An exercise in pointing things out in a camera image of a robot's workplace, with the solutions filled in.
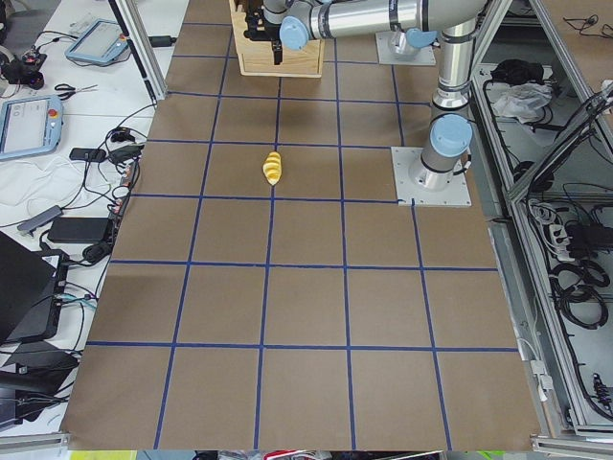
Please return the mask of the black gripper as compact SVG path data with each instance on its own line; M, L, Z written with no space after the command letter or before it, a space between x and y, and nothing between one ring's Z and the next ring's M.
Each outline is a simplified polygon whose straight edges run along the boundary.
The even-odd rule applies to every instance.
M250 0L242 2L245 12L245 38L251 41L272 42L275 65L283 63L283 45L280 27L283 21L283 2L274 0Z

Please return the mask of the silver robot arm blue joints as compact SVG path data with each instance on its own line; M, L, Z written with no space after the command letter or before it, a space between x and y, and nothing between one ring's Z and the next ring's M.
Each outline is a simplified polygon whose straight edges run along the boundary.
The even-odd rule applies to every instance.
M437 31L442 62L430 131L421 162L449 173L466 153L472 127L463 114L469 102L477 19L484 1L293 1L280 29L282 44L301 50L312 40L419 28Z

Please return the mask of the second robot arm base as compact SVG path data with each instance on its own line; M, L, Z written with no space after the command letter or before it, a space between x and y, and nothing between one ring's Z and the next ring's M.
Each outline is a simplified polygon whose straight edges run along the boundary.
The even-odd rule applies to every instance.
M397 56L414 55L422 48L432 45L437 36L437 31L425 32L419 28L394 31L389 40L389 49Z

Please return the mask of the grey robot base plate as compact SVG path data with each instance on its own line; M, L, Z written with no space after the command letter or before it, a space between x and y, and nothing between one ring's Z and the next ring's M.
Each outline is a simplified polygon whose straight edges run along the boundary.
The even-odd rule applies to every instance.
M421 162L422 148L392 147L397 204L418 207L470 207L465 174L458 160L452 172L432 172Z

